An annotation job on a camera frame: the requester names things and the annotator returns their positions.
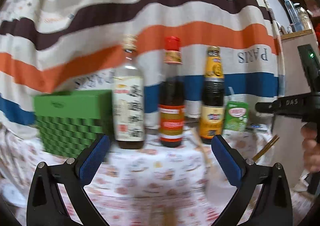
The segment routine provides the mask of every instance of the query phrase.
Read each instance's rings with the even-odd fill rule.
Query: red bottle cap
[[[179,50],[180,39],[178,37],[169,36],[165,38],[164,49],[166,50]]]

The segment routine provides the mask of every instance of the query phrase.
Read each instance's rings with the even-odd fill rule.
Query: dark brown stripe
[[[54,45],[63,35],[94,26],[132,20],[139,11],[151,3],[175,7],[190,1],[202,1],[216,5],[230,14],[239,13],[244,7],[252,5],[260,9],[264,19],[270,20],[267,9],[259,6],[256,0],[140,0],[133,4],[104,3],[81,8],[68,28],[55,33],[40,33],[36,30],[32,20],[21,18],[12,22],[3,21],[0,26],[0,34],[9,33],[24,37],[32,41],[37,50],[42,50]]]

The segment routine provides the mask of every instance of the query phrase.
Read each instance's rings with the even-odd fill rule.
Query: juice box
[[[248,121],[248,104],[229,101],[226,106],[224,129],[244,132]]]

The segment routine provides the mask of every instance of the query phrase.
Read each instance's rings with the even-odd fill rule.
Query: human hand
[[[304,137],[302,147],[304,149],[304,167],[311,173],[320,171],[320,144],[316,142],[317,130],[311,128],[310,124],[305,124],[301,128]]]

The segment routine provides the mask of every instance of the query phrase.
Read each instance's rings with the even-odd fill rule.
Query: metal screw
[[[39,167],[39,168],[43,168],[43,167],[44,167],[44,165],[45,165],[45,163],[44,163],[44,162],[40,162],[40,163],[38,164],[38,167]]]
[[[245,161],[248,165],[253,165],[254,161],[252,159],[246,159]]]
[[[67,164],[73,164],[75,159],[73,157],[67,159]]]
[[[282,165],[280,163],[276,163],[276,168],[280,170],[282,169]]]

